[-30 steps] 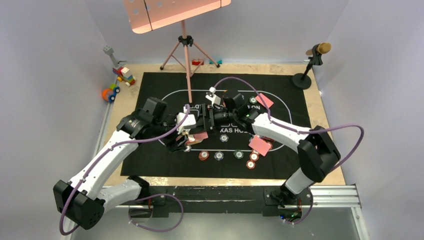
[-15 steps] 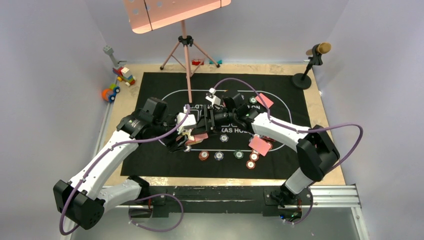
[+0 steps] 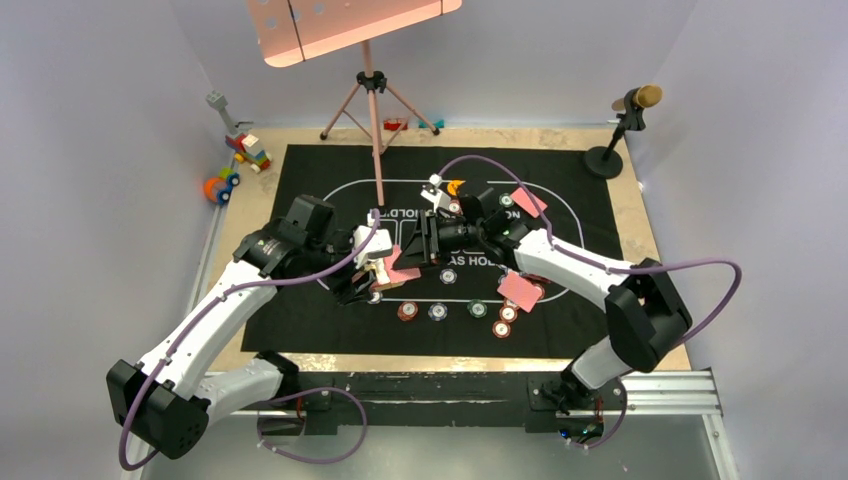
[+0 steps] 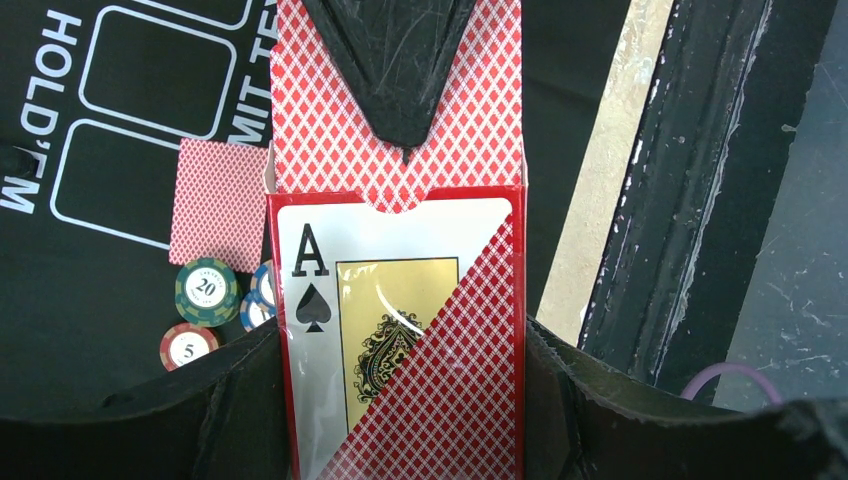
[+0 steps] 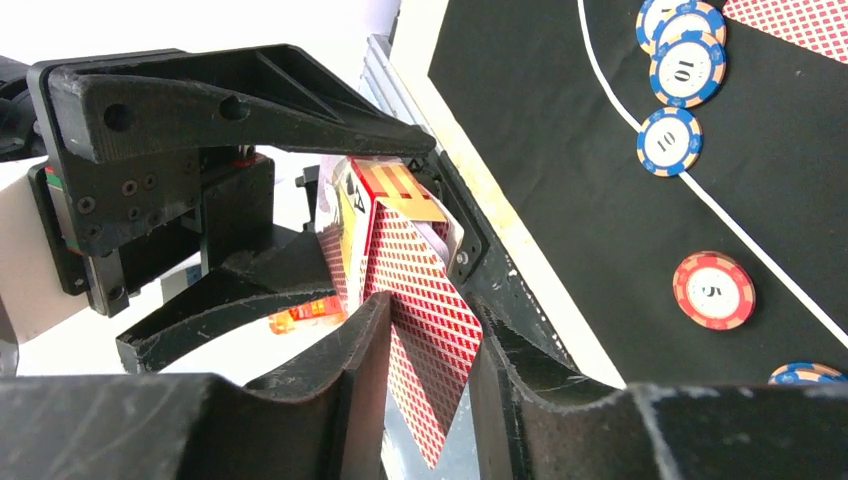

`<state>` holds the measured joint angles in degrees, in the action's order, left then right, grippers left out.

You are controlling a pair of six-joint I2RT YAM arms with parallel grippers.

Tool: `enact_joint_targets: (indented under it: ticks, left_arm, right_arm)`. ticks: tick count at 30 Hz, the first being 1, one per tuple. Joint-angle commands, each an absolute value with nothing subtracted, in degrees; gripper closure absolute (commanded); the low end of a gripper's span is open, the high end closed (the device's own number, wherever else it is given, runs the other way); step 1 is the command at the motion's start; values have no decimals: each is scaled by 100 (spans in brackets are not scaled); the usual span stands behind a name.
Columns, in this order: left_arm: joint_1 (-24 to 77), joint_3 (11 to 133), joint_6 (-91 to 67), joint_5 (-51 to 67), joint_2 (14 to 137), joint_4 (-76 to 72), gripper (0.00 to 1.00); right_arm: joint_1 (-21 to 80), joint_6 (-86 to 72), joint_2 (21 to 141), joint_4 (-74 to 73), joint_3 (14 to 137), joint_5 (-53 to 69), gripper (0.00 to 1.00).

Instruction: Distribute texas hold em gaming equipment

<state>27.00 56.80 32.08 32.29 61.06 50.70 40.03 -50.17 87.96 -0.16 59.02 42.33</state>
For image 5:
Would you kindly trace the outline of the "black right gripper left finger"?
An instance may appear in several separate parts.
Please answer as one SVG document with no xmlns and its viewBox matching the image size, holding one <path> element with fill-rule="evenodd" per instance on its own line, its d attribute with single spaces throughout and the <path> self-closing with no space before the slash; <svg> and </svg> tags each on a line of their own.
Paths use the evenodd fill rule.
<svg viewBox="0 0 848 480">
<path fill-rule="evenodd" d="M 391 297 L 241 387 L 216 374 L 6 378 L 5 479 L 376 479 Z"/>
</svg>

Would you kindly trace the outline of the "blue chips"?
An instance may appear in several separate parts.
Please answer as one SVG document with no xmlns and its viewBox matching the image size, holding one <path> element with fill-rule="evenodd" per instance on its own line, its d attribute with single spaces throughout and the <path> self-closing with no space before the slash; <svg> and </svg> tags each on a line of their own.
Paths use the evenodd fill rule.
<svg viewBox="0 0 848 480">
<path fill-rule="evenodd" d="M 692 109 L 713 97 L 724 80 L 724 16 L 704 1 L 645 1 L 635 33 L 650 57 L 648 81 L 662 104 L 640 126 L 637 157 L 653 175 L 677 176 L 694 165 L 703 146 Z"/>
</svg>

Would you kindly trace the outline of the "red-backed playing card deck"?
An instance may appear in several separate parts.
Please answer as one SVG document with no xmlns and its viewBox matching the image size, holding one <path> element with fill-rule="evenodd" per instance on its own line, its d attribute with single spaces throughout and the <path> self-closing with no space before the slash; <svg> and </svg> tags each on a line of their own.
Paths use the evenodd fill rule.
<svg viewBox="0 0 848 480">
<path fill-rule="evenodd" d="M 362 296 L 390 295 L 388 383 L 429 468 L 435 468 L 482 341 L 480 321 L 421 228 L 376 204 Z"/>
</svg>

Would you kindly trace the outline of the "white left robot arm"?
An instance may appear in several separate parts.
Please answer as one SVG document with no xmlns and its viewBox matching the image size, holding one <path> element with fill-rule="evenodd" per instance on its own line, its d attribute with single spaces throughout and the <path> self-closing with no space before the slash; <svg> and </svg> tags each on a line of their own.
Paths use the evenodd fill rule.
<svg viewBox="0 0 848 480">
<path fill-rule="evenodd" d="M 157 372 L 283 308 L 328 295 L 316 236 L 274 223 L 293 153 L 421 158 L 420 127 L 373 106 L 302 49 L 176 49 L 1 61 L 1 372 L 85 308 L 112 317 L 191 256 L 200 279 L 118 335 Z"/>
</svg>

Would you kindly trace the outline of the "red poker chip stack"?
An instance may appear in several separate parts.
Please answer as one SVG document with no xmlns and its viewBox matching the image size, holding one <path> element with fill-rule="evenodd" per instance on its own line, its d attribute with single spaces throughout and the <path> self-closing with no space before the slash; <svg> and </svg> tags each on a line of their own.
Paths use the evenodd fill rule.
<svg viewBox="0 0 848 480">
<path fill-rule="evenodd" d="M 695 252 L 676 267 L 674 298 L 681 311 L 709 330 L 745 324 L 756 307 L 754 283 L 742 266 L 717 251 Z"/>
</svg>

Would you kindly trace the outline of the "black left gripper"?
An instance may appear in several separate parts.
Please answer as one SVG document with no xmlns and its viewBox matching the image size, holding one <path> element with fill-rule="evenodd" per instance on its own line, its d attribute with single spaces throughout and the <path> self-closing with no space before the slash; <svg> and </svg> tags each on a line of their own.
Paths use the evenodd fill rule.
<svg viewBox="0 0 848 480">
<path fill-rule="evenodd" d="M 194 254 L 209 272 L 116 337 L 130 374 L 159 372 L 234 329 L 335 293 L 315 233 L 271 232 L 272 159 L 234 148 L 139 156 L 267 145 L 416 157 L 435 146 L 287 44 L 43 61 L 27 83 L 52 153 L 95 164 L 138 157 L 85 164 L 75 198 L 49 163 L 30 168 L 62 294 L 114 316 Z"/>
</svg>

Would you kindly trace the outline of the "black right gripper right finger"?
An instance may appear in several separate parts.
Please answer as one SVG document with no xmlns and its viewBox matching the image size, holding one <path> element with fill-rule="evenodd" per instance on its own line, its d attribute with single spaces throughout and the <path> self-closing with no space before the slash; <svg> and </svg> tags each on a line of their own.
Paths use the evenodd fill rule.
<svg viewBox="0 0 848 480">
<path fill-rule="evenodd" d="M 538 349 L 481 301 L 470 398 L 484 479 L 843 479 L 843 386 L 617 389 Z"/>
</svg>

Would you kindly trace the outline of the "blue poker chip stack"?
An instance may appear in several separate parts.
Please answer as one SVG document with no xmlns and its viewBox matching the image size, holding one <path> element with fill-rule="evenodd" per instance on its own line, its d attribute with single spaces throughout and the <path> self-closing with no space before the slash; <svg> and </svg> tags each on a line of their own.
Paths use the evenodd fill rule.
<svg viewBox="0 0 848 480">
<path fill-rule="evenodd" d="M 842 372 L 819 363 L 793 362 L 778 367 L 772 372 L 768 383 L 772 385 L 846 383 Z"/>
</svg>

